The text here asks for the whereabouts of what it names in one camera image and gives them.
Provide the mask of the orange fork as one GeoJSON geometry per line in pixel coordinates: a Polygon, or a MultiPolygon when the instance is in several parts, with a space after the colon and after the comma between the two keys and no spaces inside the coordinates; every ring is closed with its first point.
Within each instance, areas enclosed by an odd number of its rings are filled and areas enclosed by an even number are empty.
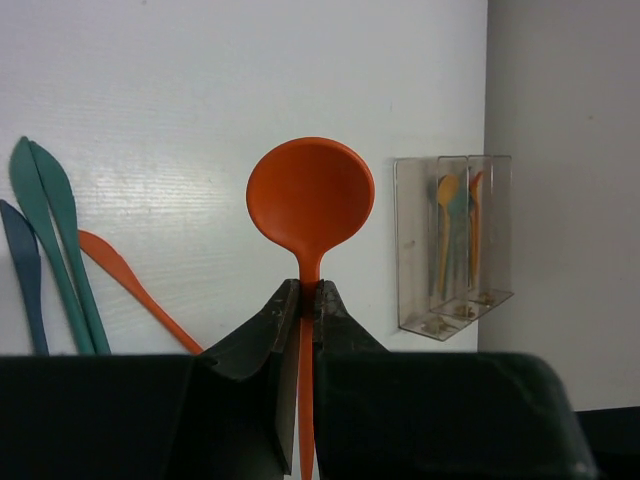
{"type": "Polygon", "coordinates": [[[470,183],[470,198],[473,198],[476,202],[476,207],[478,211],[478,227],[477,227],[477,271],[478,271],[478,259],[479,259],[479,231],[480,231],[480,205],[481,202],[479,200],[479,187],[481,185],[483,177],[483,172],[479,171],[470,183]]]}

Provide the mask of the teal spoon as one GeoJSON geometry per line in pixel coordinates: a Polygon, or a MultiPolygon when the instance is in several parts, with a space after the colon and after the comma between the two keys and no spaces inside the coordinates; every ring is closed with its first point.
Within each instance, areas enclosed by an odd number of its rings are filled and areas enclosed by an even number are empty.
{"type": "Polygon", "coordinates": [[[468,191],[459,190],[454,199],[448,206],[448,213],[451,219],[449,253],[447,263],[447,279],[452,283],[457,278],[457,260],[458,239],[460,233],[464,230],[465,218],[468,216],[468,191]]]}

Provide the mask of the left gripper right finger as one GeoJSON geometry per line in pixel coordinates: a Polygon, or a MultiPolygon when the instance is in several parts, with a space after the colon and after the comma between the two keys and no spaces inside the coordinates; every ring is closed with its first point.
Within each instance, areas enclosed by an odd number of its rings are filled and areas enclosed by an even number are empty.
{"type": "Polygon", "coordinates": [[[538,357],[382,347],[330,281],[315,303],[324,479],[594,479],[565,389],[538,357]]]}

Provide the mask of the yellow spoon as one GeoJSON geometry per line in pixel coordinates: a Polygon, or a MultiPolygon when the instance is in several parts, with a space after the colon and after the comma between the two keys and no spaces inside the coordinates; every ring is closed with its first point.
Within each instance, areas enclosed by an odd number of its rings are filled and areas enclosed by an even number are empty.
{"type": "Polygon", "coordinates": [[[449,206],[456,198],[459,189],[459,179],[452,174],[444,175],[438,184],[436,199],[442,210],[442,236],[440,247],[439,265],[439,293],[445,297],[447,259],[450,236],[450,213],[449,206]]]}

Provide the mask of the dark blue knife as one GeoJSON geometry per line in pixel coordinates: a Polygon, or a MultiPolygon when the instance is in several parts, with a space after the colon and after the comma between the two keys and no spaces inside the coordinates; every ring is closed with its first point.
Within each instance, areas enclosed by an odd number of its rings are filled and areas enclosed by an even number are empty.
{"type": "Polygon", "coordinates": [[[42,262],[35,232],[27,219],[6,200],[1,217],[18,278],[34,353],[48,356],[49,346],[42,316],[42,262]]]}

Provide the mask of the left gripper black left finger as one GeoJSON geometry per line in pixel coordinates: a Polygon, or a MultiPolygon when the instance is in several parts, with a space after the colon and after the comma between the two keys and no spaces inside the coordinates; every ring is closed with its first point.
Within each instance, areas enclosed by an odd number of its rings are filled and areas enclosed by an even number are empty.
{"type": "Polygon", "coordinates": [[[5,479],[281,479],[300,285],[199,355],[5,356],[5,479]]]}

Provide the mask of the orange spoon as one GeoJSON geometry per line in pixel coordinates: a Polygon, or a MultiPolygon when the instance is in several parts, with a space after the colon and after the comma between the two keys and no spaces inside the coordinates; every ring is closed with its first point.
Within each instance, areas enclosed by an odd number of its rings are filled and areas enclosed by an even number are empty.
{"type": "Polygon", "coordinates": [[[346,145],[320,137],[287,141],[253,169],[246,203],[257,229],[298,262],[301,319],[298,363],[300,474],[313,476],[313,331],[315,293],[325,253],[352,237],[373,208],[368,166],[346,145]]]}

